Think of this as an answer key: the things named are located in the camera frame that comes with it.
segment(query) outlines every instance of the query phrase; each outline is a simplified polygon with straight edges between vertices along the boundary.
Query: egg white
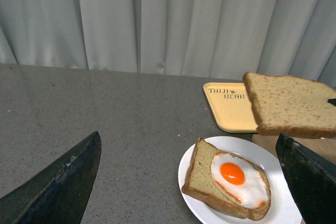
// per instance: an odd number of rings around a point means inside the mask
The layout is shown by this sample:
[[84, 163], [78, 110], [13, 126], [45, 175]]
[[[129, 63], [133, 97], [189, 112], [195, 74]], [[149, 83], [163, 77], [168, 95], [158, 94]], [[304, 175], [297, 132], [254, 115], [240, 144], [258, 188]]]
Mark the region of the egg white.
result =
[[[221, 165], [228, 162], [236, 164], [243, 170], [245, 175], [243, 184], [231, 184], [221, 175]], [[227, 198], [240, 206], [253, 209], [268, 200], [266, 184], [260, 172], [255, 170], [250, 163], [239, 157], [233, 157], [228, 153], [217, 153], [211, 163], [211, 175], [216, 187]]]

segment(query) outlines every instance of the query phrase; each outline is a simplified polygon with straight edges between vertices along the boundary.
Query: toast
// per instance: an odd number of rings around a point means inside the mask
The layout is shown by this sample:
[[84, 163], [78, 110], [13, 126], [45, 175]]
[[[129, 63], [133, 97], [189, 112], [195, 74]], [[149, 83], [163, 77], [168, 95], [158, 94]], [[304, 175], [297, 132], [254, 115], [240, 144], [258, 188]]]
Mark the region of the toast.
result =
[[247, 72], [243, 76], [260, 135], [336, 136], [336, 91], [326, 84], [294, 76]]
[[[185, 184], [182, 186], [182, 192], [224, 214], [241, 219], [261, 220], [271, 205], [271, 190], [266, 174], [259, 166], [248, 161], [254, 169], [260, 172], [267, 187], [268, 201], [264, 206], [254, 209], [242, 207], [222, 194], [213, 182], [210, 166], [215, 154], [218, 152], [225, 153], [202, 138], [196, 141]], [[230, 155], [241, 158], [233, 153], [230, 153]]]

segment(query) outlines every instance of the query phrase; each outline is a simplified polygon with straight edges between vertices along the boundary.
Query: white plate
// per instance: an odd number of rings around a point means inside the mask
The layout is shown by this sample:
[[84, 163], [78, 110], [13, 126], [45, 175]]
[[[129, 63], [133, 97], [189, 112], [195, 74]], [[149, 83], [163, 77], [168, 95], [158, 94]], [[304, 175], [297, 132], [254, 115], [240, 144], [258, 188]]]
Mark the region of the white plate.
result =
[[[241, 155], [245, 159], [259, 165], [266, 173], [271, 188], [271, 207], [265, 217], [260, 221], [252, 221], [250, 219], [238, 219], [224, 215], [207, 204], [194, 199], [184, 193], [182, 196], [194, 215], [204, 224], [211, 223], [278, 223], [278, 224], [299, 224], [302, 220], [301, 214], [290, 194], [286, 180], [283, 176], [279, 161], [260, 146], [236, 137], [216, 136], [205, 139], [220, 150], [233, 152]], [[185, 176], [190, 165], [191, 156], [194, 150], [191, 146], [183, 155], [179, 171], [180, 190], [184, 185]]]

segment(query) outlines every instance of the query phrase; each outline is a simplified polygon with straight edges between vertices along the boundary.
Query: fried egg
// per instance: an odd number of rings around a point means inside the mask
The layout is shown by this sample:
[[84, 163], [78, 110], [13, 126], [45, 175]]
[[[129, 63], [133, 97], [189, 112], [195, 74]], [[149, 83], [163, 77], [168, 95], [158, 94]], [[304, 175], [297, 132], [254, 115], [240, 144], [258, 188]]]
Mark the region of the fried egg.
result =
[[268, 200], [260, 172], [242, 158], [217, 153], [211, 163], [211, 175], [216, 187], [240, 206], [253, 209]]

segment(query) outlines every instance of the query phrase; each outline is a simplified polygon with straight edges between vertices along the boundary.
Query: egg yolk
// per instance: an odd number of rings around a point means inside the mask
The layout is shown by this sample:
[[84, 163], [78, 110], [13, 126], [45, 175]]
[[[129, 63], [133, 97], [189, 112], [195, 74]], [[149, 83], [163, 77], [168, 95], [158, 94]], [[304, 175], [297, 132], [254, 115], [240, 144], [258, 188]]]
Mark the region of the egg yolk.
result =
[[220, 171], [223, 178], [233, 185], [242, 185], [245, 181], [243, 170], [234, 163], [224, 163]]

